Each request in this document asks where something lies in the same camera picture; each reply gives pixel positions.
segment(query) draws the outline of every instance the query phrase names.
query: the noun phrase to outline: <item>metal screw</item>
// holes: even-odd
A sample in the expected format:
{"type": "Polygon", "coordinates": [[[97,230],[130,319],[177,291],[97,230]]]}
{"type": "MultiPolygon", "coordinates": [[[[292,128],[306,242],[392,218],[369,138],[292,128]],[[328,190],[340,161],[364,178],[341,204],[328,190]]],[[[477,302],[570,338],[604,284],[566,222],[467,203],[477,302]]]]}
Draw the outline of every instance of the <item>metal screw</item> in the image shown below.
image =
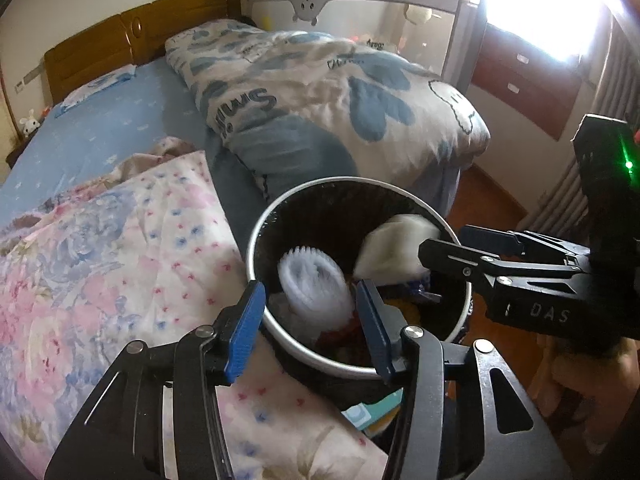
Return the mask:
{"type": "Polygon", "coordinates": [[[404,329],[404,333],[413,339],[420,339],[424,335],[424,330],[419,326],[409,325],[404,329]]]}
{"type": "Polygon", "coordinates": [[[487,341],[486,339],[477,339],[474,346],[476,347],[476,350],[483,354],[490,354],[494,351],[494,345],[491,341],[487,341]]]}
{"type": "Polygon", "coordinates": [[[213,333],[213,327],[211,325],[200,325],[196,329],[196,336],[203,339],[206,337],[211,337],[213,333]]]}
{"type": "Polygon", "coordinates": [[[132,341],[127,345],[127,352],[130,354],[139,354],[145,349],[145,344],[142,341],[132,341]]]}

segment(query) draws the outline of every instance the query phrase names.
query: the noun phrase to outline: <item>white rabbit plush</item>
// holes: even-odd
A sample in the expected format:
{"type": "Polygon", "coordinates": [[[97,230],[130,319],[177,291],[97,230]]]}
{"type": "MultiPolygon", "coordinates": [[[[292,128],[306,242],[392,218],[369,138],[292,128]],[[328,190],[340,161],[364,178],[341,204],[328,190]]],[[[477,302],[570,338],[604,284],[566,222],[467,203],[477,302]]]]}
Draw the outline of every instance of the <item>white rabbit plush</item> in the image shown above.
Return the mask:
{"type": "Polygon", "coordinates": [[[35,133],[35,131],[40,127],[40,123],[33,115],[33,108],[29,110],[29,116],[23,117],[20,119],[20,124],[22,124],[22,132],[25,137],[29,137],[31,134],[35,133]]]}

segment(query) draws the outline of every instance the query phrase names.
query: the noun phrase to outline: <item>wooden headboard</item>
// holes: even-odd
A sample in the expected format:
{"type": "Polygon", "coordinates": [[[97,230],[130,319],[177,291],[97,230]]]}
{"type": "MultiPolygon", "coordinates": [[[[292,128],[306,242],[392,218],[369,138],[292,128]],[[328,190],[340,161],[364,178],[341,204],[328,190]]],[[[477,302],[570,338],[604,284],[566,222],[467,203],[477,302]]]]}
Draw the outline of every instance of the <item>wooden headboard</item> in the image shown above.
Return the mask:
{"type": "Polygon", "coordinates": [[[156,0],[111,16],[44,55],[53,104],[127,63],[142,65],[164,56],[164,42],[182,30],[240,15],[240,0],[156,0]]]}

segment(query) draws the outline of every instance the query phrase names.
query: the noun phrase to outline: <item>wooden drawer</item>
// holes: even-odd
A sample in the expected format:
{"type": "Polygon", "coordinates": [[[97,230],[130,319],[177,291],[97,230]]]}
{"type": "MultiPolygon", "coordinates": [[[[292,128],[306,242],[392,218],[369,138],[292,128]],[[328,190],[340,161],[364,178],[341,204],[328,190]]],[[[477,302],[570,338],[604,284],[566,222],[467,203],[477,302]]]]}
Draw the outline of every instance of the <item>wooden drawer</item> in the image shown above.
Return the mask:
{"type": "Polygon", "coordinates": [[[480,55],[499,62],[545,89],[563,106],[574,106],[582,83],[580,76],[516,34],[487,25],[480,55]]]}
{"type": "Polygon", "coordinates": [[[555,95],[486,56],[478,58],[471,82],[519,111],[555,140],[562,135],[573,102],[565,106],[555,95]]]}

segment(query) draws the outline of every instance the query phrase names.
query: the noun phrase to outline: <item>person's hand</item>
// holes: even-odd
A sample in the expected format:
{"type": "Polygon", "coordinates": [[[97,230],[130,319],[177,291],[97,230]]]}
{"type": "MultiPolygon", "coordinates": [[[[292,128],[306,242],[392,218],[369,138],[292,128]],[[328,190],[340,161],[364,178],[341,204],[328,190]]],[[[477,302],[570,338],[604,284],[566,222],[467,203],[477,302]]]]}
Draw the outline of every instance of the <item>person's hand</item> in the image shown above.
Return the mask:
{"type": "Polygon", "coordinates": [[[538,344],[543,348],[543,360],[529,387],[529,395],[540,413],[545,418],[551,416],[564,389],[570,388],[592,400],[584,421],[586,442],[606,444],[640,386],[636,341],[621,339],[617,352],[610,358],[561,352],[558,341],[550,336],[538,336],[538,344]]]}

